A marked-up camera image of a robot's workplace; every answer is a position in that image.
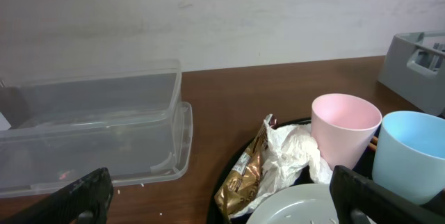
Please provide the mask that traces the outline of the gold brown snack wrapper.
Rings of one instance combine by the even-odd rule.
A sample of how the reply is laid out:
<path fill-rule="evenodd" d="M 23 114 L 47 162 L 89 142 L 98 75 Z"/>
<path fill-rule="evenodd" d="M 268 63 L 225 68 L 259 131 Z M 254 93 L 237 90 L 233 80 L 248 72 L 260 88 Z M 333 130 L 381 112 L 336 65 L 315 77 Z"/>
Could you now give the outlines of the gold brown snack wrapper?
<path fill-rule="evenodd" d="M 216 192 L 214 200 L 224 219 L 229 220 L 231 215 L 256 198 L 264 163 L 263 154 L 268 148 L 267 129 L 274 129 L 276 125 L 275 116 L 267 115 L 257 135 L 241 153 Z"/>

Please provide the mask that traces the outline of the light blue plastic cup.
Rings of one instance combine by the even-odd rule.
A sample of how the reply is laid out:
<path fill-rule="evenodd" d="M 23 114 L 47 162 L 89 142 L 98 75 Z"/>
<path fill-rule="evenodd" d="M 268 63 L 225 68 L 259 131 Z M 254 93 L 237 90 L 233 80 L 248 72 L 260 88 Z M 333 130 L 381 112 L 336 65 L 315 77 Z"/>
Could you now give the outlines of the light blue plastic cup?
<path fill-rule="evenodd" d="M 444 189 L 444 119 L 415 111 L 387 114 L 372 178 L 414 204 L 432 200 Z"/>

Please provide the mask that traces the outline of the grey round plate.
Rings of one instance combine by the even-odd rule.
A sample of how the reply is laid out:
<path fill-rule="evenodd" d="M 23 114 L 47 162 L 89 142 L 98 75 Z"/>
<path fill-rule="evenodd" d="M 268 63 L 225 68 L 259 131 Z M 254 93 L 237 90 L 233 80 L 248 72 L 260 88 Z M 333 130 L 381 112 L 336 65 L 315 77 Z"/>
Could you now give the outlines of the grey round plate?
<path fill-rule="evenodd" d="M 262 202 L 247 224 L 339 224 L 327 184 L 301 184 Z"/>

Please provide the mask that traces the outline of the pink plastic cup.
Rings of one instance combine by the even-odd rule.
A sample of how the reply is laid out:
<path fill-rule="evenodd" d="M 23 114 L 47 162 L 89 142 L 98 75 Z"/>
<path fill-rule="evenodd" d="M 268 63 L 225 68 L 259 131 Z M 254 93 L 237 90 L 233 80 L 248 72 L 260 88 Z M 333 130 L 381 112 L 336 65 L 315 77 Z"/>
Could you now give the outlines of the pink plastic cup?
<path fill-rule="evenodd" d="M 311 135 L 331 168 L 353 169 L 381 122 L 376 106 L 353 95 L 325 94 L 311 105 Z"/>

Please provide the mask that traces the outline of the white paper napkin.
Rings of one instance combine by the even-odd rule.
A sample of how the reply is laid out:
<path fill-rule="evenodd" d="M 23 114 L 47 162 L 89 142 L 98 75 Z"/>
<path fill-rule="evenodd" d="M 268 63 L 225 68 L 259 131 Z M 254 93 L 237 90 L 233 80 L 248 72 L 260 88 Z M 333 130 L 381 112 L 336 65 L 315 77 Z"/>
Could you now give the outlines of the white paper napkin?
<path fill-rule="evenodd" d="M 311 125 L 286 125 L 266 129 L 268 149 L 261 165 L 259 192 L 254 200 L 241 210 L 230 214 L 238 218 L 251 214 L 264 200 L 289 188 L 309 168 L 310 179 L 316 184 L 329 184 L 332 169 L 321 156 L 316 139 L 311 136 Z"/>

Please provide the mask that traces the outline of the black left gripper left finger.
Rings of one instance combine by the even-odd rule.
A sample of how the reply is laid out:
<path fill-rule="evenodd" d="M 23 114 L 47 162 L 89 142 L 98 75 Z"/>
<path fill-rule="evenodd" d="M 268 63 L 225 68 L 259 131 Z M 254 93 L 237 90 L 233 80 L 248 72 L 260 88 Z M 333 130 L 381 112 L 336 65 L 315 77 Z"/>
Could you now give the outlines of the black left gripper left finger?
<path fill-rule="evenodd" d="M 98 168 L 1 222 L 102 224 L 107 221 L 113 194 L 108 169 Z"/>

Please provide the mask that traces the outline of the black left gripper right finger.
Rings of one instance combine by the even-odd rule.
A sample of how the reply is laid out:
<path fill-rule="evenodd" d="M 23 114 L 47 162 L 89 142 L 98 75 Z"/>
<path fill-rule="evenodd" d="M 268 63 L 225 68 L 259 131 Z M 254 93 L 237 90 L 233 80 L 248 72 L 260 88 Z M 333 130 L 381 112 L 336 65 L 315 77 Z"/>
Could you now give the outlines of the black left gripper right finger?
<path fill-rule="evenodd" d="M 335 166 L 330 195 L 340 223 L 444 224 L 444 216 L 388 191 L 366 177 Z"/>

